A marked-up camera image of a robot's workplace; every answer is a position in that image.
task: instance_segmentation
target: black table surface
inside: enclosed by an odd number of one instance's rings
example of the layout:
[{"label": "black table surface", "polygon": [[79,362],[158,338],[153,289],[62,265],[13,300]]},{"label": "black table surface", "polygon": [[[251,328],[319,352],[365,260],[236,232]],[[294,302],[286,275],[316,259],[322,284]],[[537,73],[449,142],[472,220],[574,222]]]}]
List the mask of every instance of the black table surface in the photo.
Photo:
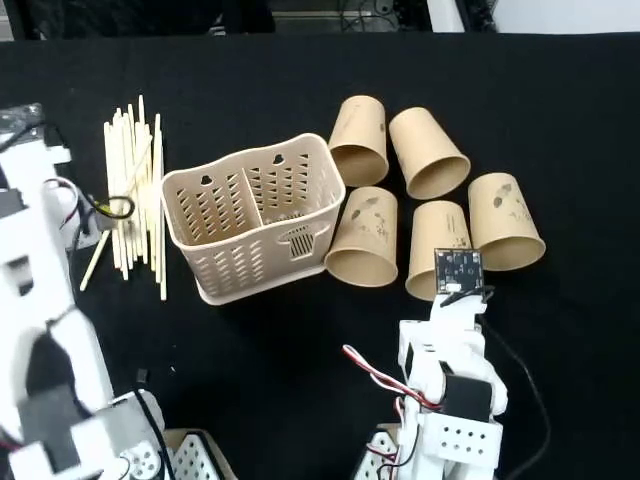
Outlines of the black table surface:
[{"label": "black table surface", "polygon": [[[14,43],[0,45],[0,107],[41,102],[97,194],[106,193],[102,124],[139,93],[162,114],[167,170],[301,132],[328,138],[353,94],[379,98],[388,118],[429,108],[471,158],[468,180],[515,175],[547,243],[534,266],[487,275],[497,287],[488,321],[526,358],[553,426],[547,456],[522,478],[614,478],[631,466],[619,459],[634,458],[640,432],[639,51],[638,35]],[[375,425],[394,421],[393,396],[340,347],[399,375],[398,321],[429,309],[404,288],[419,203],[389,154],[381,186],[400,209],[391,286],[323,273],[210,307],[169,245],[162,303],[148,270],[123,282],[105,255],[79,305],[116,392],[148,369],[168,426],[210,431],[242,479],[348,478]],[[446,198],[466,205],[467,184]],[[504,473],[539,445],[542,422],[524,375],[491,338],[487,356],[509,389]]]}]

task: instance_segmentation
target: bundle of chopsticks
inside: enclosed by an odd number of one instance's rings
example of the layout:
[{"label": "bundle of chopsticks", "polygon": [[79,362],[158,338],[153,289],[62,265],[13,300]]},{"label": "bundle of chopsticks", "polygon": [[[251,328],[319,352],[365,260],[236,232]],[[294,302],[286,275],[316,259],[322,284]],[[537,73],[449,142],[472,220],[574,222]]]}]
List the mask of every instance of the bundle of chopsticks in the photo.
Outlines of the bundle of chopsticks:
[{"label": "bundle of chopsticks", "polygon": [[[167,299],[167,269],[165,252],[164,212],[160,201],[160,182],[164,174],[160,114],[156,114],[153,135],[146,123],[144,99],[138,98],[138,116],[129,104],[127,111],[117,109],[113,122],[104,124],[104,146],[109,198],[129,197],[135,210],[126,220],[116,220],[112,230],[102,233],[96,250],[80,284],[84,291],[109,237],[113,250],[113,265],[124,280],[129,271],[142,260],[155,272],[160,285],[160,299]],[[118,212],[118,200],[109,208]]]}]

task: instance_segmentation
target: beige plastic basket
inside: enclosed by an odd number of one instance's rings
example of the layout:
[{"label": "beige plastic basket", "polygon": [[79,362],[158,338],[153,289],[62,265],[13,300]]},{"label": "beige plastic basket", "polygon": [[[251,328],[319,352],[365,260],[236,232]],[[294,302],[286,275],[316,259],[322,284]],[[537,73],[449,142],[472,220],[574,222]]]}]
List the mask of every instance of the beige plastic basket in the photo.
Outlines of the beige plastic basket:
[{"label": "beige plastic basket", "polygon": [[310,133],[162,181],[171,239],[211,305],[322,272],[344,196],[326,142]]}]

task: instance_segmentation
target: paper cup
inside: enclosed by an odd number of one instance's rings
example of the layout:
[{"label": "paper cup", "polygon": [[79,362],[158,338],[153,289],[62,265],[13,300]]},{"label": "paper cup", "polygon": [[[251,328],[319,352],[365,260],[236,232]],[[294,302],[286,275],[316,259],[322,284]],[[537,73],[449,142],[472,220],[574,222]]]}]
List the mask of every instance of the paper cup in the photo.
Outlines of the paper cup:
[{"label": "paper cup", "polygon": [[364,95],[345,100],[329,149],[346,185],[363,187],[381,181],[389,171],[384,106]]},{"label": "paper cup", "polygon": [[453,202],[425,203],[413,213],[407,291],[421,300],[436,296],[436,248],[471,248],[462,208]]},{"label": "paper cup", "polygon": [[411,197],[439,197],[469,175],[469,159],[424,108],[410,108],[396,115],[389,124],[389,134]]},{"label": "paper cup", "polygon": [[526,267],[544,255],[520,187],[508,173],[489,173],[469,185],[469,213],[474,248],[485,270]]},{"label": "paper cup", "polygon": [[396,231],[398,202],[378,187],[349,196],[336,238],[324,263],[338,280],[359,287],[382,287],[398,276]]}]

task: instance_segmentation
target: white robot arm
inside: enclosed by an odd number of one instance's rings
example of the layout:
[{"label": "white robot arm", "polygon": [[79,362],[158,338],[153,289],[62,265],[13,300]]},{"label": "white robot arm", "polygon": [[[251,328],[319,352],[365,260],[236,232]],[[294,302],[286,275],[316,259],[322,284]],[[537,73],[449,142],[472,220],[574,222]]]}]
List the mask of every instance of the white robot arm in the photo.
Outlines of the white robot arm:
[{"label": "white robot arm", "polygon": [[[141,404],[133,394],[114,399],[95,329],[76,308],[58,200],[45,183],[56,175],[51,150],[38,128],[20,123],[25,112],[39,114],[39,106],[2,111],[3,121],[17,124],[0,125],[0,168],[9,186],[0,189],[0,433],[20,446],[9,456],[13,476],[81,480],[107,470],[105,480],[125,478],[120,472],[109,477],[108,467],[140,449],[156,456],[159,471],[158,441]],[[16,131],[25,138],[16,138]],[[75,383],[30,397],[27,369],[42,335],[66,352]],[[162,430],[155,398],[142,395]],[[139,478],[153,478],[142,473]]]},{"label": "white robot arm", "polygon": [[[507,389],[484,358],[476,315],[486,310],[480,253],[436,250],[437,295],[429,321],[401,321],[398,363],[405,384],[393,461],[379,480],[493,480]],[[356,480],[371,472],[361,467]]]}]

